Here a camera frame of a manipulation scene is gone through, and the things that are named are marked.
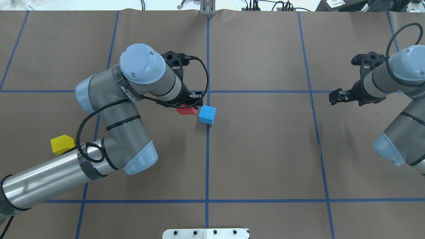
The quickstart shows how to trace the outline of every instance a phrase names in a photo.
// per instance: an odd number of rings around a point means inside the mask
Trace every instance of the red block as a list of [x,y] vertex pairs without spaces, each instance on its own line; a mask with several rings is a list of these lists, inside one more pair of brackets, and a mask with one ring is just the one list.
[[197,114],[198,110],[194,106],[192,106],[192,107],[186,108],[186,109],[177,109],[177,112],[181,115],[189,115],[189,114]]

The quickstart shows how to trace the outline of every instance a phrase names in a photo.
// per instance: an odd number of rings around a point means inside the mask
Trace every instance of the metal mount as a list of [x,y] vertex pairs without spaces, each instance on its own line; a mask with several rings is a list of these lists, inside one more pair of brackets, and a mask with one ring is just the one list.
[[168,229],[162,239],[249,239],[247,228]]
[[358,54],[351,60],[352,65],[360,66],[360,79],[364,79],[369,72],[385,62],[385,56],[376,52],[369,52],[368,54]]
[[215,0],[201,0],[199,14],[212,17],[215,15]]

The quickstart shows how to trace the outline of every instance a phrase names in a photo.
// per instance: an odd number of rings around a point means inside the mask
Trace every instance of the light blue joint cap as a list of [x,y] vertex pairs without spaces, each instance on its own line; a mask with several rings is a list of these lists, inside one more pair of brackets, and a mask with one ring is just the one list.
[[405,81],[425,80],[425,46],[413,45],[390,57],[394,75]]
[[83,110],[89,114],[94,112],[94,109],[90,103],[90,98],[88,96],[88,86],[93,76],[95,75],[92,75],[84,81],[80,82],[75,88],[75,98],[77,99],[78,104],[81,105]]
[[401,166],[406,161],[401,156],[400,152],[393,144],[390,138],[385,133],[381,133],[379,138],[372,145],[373,150],[375,150],[378,154],[388,160],[390,163]]
[[153,141],[151,140],[134,158],[124,167],[128,175],[140,173],[158,161]]
[[156,82],[164,75],[165,67],[162,56],[142,43],[127,47],[119,59],[122,74],[136,84],[147,85]]

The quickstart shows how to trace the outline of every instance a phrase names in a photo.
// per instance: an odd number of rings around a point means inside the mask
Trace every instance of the metal bracket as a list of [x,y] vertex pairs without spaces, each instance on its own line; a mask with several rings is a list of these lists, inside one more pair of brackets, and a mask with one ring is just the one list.
[[215,15],[215,0],[201,0],[201,9],[199,14],[202,16],[214,16]]
[[249,239],[247,228],[168,229],[162,239]]

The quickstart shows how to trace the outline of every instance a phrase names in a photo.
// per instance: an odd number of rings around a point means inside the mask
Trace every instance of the blue cube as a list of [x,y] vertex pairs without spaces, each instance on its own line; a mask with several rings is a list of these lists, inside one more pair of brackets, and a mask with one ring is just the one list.
[[199,112],[199,122],[212,125],[215,117],[215,108],[204,105]]

